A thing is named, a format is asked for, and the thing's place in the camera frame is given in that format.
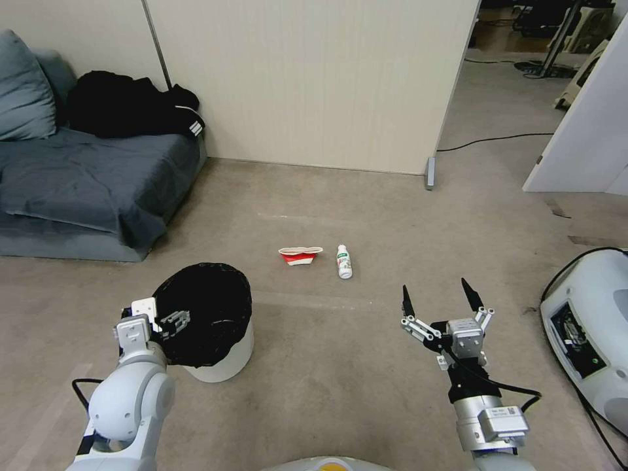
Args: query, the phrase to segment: floor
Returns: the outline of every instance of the floor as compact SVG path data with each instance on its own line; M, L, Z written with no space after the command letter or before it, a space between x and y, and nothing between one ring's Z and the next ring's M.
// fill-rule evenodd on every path
M484 52L541 52L547 54L551 38L524 37L512 30L519 16L513 8L481 9L473 28L474 47Z
M465 63L441 146L553 131L563 112L551 103L564 86L509 64ZM614 469L534 309L547 280L588 248L569 236L628 245L628 200L523 193L547 141L440 154L432 192L408 175L212 160L143 263L0 259L0 468L64 469L85 425L69 382L112 370L120 308L178 269L214 261L251 282L253 357L218 385L169 369L177 399L160 469L255 471L326 453L398 471L465 468L447 376L399 327L404 283L422 319L467 316L463 276L497 311L485 344L491 376L544 393L520 454L539 470ZM334 264L341 242L354 262L348 281ZM289 245L325 252L289 268L277 254ZM524 398L506 392L504 401Z

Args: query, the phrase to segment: red and white cup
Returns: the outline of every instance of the red and white cup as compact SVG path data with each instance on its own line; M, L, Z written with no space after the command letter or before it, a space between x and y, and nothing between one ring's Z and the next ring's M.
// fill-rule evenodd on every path
M322 247L285 247L279 249L279 253L290 266L310 265L316 254L322 251Z

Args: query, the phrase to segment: black jacket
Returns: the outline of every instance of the black jacket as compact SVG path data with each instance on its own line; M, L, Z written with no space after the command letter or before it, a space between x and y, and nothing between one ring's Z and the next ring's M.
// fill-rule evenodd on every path
M70 127L98 137L197 136L205 127L198 106L196 95L179 85L160 92L147 77L105 71L80 77L67 97Z

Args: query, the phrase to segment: gray pillow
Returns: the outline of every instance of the gray pillow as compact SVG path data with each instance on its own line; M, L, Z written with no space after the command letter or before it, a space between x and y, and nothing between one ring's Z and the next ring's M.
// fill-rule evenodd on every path
M52 89L35 55L10 29L0 31L0 141L56 132Z

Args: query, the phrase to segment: yellow sticker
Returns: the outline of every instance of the yellow sticker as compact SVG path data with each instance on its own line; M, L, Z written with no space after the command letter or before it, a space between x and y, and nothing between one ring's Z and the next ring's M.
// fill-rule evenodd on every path
M349 471L342 464L326 463L319 468L319 471Z

